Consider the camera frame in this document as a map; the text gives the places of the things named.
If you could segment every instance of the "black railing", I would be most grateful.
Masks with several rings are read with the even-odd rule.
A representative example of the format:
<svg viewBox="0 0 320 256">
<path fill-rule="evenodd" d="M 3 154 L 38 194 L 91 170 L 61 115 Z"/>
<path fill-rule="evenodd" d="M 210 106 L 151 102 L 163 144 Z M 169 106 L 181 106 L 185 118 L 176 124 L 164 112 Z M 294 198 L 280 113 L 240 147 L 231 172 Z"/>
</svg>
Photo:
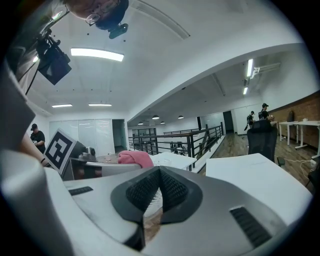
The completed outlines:
<svg viewBox="0 0 320 256">
<path fill-rule="evenodd" d="M 195 136 L 204 133 L 204 136 L 194 139 Z M 145 151 L 150 155 L 157 155 L 163 153 L 163 149 L 170 150 L 175 154 L 196 158 L 199 160 L 205 153 L 211 151 L 211 147 L 218 143 L 221 136 L 224 135 L 223 123 L 219 126 L 206 128 L 203 130 L 196 130 L 187 133 L 170 133 L 169 135 L 156 136 L 133 136 L 129 137 L 129 146 L 133 150 Z M 161 141 L 165 138 L 172 138 L 172 141 Z M 185 141 L 176 141 L 174 138 L 186 138 Z"/>
<path fill-rule="evenodd" d="M 164 135 L 168 135 L 168 134 L 188 134 L 188 133 L 192 133 L 193 131 L 199 131 L 199 129 L 166 131 L 163 134 Z"/>
</svg>

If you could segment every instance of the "black cap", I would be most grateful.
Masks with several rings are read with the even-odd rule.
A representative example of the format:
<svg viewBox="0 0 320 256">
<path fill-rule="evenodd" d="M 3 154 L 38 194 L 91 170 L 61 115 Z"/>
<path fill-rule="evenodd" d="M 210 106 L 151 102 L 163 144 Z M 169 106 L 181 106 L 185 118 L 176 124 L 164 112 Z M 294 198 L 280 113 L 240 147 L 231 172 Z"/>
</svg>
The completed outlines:
<svg viewBox="0 0 320 256">
<path fill-rule="evenodd" d="M 38 128 L 38 125 L 36 123 L 34 123 L 32 126 L 31 126 L 31 131 L 34 131 L 35 129 Z"/>
<path fill-rule="evenodd" d="M 119 5 L 111 11 L 110 15 L 96 22 L 95 26 L 101 30 L 116 29 L 124 18 L 128 6 L 129 0 L 120 0 Z"/>
</svg>

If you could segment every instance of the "ceiling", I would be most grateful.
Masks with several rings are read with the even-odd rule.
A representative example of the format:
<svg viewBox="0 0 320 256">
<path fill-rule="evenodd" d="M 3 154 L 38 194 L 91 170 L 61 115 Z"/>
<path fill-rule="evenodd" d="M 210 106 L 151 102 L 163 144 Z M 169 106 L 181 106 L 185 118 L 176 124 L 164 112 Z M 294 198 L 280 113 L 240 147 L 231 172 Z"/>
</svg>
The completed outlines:
<svg viewBox="0 0 320 256">
<path fill-rule="evenodd" d="M 281 62 L 287 52 L 279 52 L 255 58 L 253 60 L 254 67 L 270 65 Z M 275 71 L 256 75 L 250 80 L 247 94 L 244 96 L 244 80 L 246 79 L 248 70 L 248 62 L 241 62 L 215 73 L 215 77 L 220 83 L 223 91 L 217 85 L 213 75 L 208 75 L 193 84 L 177 91 L 171 96 L 165 98 L 161 102 L 152 106 L 150 109 L 128 122 L 128 127 L 136 127 L 139 122 L 144 121 L 143 126 L 160 125 L 160 122 L 166 123 L 177 121 L 179 115 L 185 118 L 204 116 L 216 113 L 213 103 L 224 99 L 241 99 L 259 94 L 260 86 L 263 81 L 272 81 Z M 153 115 L 158 115 L 160 119 L 152 120 Z"/>
<path fill-rule="evenodd" d="M 72 14 L 68 14 L 58 22 L 52 28 L 52 35 L 54 39 L 61 40 L 60 48 L 71 59 L 69 65 L 72 70 L 56 85 L 52 85 L 38 73 L 28 94 L 30 101 L 49 114 L 61 113 L 61 111 L 85 111 L 89 103 L 110 103 L 113 109 L 126 111 L 140 97 L 146 95 L 148 90 L 157 86 L 156 82 L 148 84 L 148 81 L 153 81 L 157 74 L 159 79 L 162 79 L 163 75 L 160 73 L 165 74 L 168 71 L 166 65 L 162 65 L 161 68 L 155 65 L 158 59 L 168 49 L 179 46 L 188 39 L 182 39 L 169 28 L 166 25 L 167 20 L 161 22 L 132 7 L 137 2 L 141 1 L 129 1 L 129 8 L 122 20 L 122 23 L 129 24 L 127 33 L 112 40 L 109 39 L 106 31 L 99 30 L 95 26 L 89 27 L 84 20 Z M 219 31 L 223 31 L 219 25 L 223 20 L 228 20 L 235 15 L 242 16 L 247 9 L 254 8 L 257 3 L 254 0 L 206 0 L 201 4 L 194 0 L 144 0 L 144 2 L 173 19 L 191 37 L 198 35 L 201 32 L 199 26 L 204 24 L 214 25 L 212 29 L 214 28 L 214 33 L 218 34 Z M 72 47 L 122 53 L 124 59 L 122 62 L 117 62 L 71 56 Z M 157 68 L 150 72 L 151 66 Z M 241 66 L 235 66 L 233 69 L 236 72 L 237 69 L 241 69 Z M 237 93 L 238 84 L 239 86 L 241 84 L 240 77 L 228 80 L 228 72 L 226 75 L 221 73 L 219 76 L 226 84 L 227 94 Z M 205 84 L 209 80 L 210 77 L 206 77 L 198 83 Z M 216 88 L 212 90 L 212 93 L 217 93 Z M 203 94 L 200 90 L 198 91 L 198 97 Z M 73 108 L 62 110 L 51 107 L 58 104 L 72 104 Z"/>
</svg>

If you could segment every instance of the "fluorescent light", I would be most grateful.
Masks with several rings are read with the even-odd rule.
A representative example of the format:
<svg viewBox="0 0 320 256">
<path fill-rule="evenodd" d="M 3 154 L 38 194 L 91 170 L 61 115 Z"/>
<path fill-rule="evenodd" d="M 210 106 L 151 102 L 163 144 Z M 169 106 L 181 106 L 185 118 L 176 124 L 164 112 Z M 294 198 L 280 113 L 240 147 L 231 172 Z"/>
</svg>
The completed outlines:
<svg viewBox="0 0 320 256">
<path fill-rule="evenodd" d="M 39 57 L 38 56 L 35 56 L 32 60 L 33 63 L 37 62 L 39 60 Z"/>
<path fill-rule="evenodd" d="M 249 60 L 248 60 L 248 71 L 247 71 L 247 73 L 246 73 L 246 76 L 247 76 L 247 77 L 251 77 L 251 72 L 252 72 L 253 64 L 254 64 L 254 60 L 253 60 L 253 59 L 249 59 Z"/>
<path fill-rule="evenodd" d="M 72 56 L 88 56 L 110 59 L 118 62 L 122 62 L 124 59 L 123 54 L 114 53 L 107 50 L 97 50 L 97 49 L 85 49 L 85 48 L 71 48 Z"/>
<path fill-rule="evenodd" d="M 52 19 L 56 20 L 59 18 L 59 16 L 63 13 L 63 10 L 58 12 L 56 15 L 52 16 Z"/>
<path fill-rule="evenodd" d="M 63 108 L 63 107 L 72 107 L 71 104 L 64 104 L 64 105 L 53 105 L 53 108 Z"/>
<path fill-rule="evenodd" d="M 90 107 L 111 107 L 111 104 L 89 104 Z"/>
</svg>

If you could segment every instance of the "pink cloth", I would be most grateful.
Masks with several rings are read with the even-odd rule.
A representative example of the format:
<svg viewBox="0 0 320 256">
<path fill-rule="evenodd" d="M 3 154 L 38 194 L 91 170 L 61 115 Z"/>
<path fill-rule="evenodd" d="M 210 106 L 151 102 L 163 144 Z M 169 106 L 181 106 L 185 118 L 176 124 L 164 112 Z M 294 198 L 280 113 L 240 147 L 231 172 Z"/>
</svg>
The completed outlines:
<svg viewBox="0 0 320 256">
<path fill-rule="evenodd" d="M 142 151 L 121 151 L 119 153 L 118 164 L 138 164 L 142 168 L 154 167 L 149 154 Z"/>
</svg>

